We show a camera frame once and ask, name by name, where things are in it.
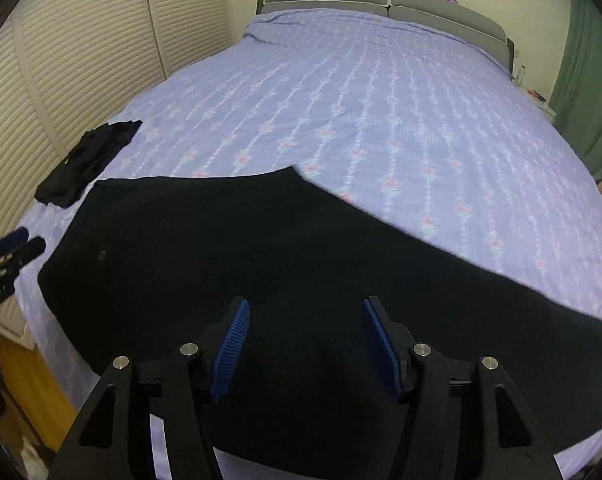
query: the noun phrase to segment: black bracket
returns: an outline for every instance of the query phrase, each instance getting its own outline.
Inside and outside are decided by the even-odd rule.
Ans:
[[[153,480],[150,402],[160,399],[173,480],[222,480],[201,406],[226,393],[248,333],[250,308],[235,298],[224,318],[166,359],[117,357],[66,436],[50,480]]]
[[[446,359],[392,322],[379,298],[363,307],[386,382],[398,402],[411,403],[391,480],[561,480],[541,428],[495,358]]]

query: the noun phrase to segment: floral pattern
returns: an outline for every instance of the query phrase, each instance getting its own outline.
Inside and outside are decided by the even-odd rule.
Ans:
[[[602,318],[596,184],[507,69],[459,38],[347,10],[259,15],[236,46],[182,68],[110,118],[135,120],[139,132],[101,179],[295,165],[410,235]],[[35,204],[21,224],[54,248],[79,205]],[[46,361],[59,364],[56,375],[81,405],[87,392],[77,384],[92,372],[76,381],[82,364],[68,357],[72,346],[59,343],[53,319],[40,321],[50,316],[37,286],[44,261],[24,267],[17,297]],[[571,456],[557,455],[566,478],[577,471]]]

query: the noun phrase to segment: black cloth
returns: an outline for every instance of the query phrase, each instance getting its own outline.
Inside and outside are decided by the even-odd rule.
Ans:
[[[385,478],[404,406],[377,391],[362,300],[449,358],[495,356],[554,452],[602,427],[602,321],[375,219],[288,168],[97,182],[39,275],[101,373],[196,341],[234,295],[251,328],[215,446],[326,479]]]
[[[127,146],[141,121],[102,124],[86,132],[68,156],[39,184],[34,197],[42,204],[68,208],[97,178],[122,148]]]

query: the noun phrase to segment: metal screw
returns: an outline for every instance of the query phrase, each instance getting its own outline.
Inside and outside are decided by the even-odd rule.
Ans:
[[[494,370],[498,367],[498,361],[494,357],[484,357],[481,359],[481,364],[488,368],[488,370]]]
[[[199,351],[199,347],[194,343],[186,343],[185,345],[181,346],[179,351],[183,355],[194,355]]]
[[[129,364],[130,359],[128,359],[125,355],[120,355],[112,362],[112,366],[117,368],[117,370],[121,370],[121,368],[125,368]]]
[[[432,353],[432,349],[425,343],[417,343],[414,345],[414,353],[420,355],[421,357],[425,357]]]

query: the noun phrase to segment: louvered closet door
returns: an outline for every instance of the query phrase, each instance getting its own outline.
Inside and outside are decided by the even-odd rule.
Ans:
[[[148,0],[167,75],[230,46],[223,0]]]
[[[9,18],[0,31],[0,236],[15,227],[37,184],[58,160],[20,72]],[[34,346],[14,298],[0,307],[0,332]]]
[[[50,127],[67,148],[164,80],[147,0],[22,0],[14,14]]]

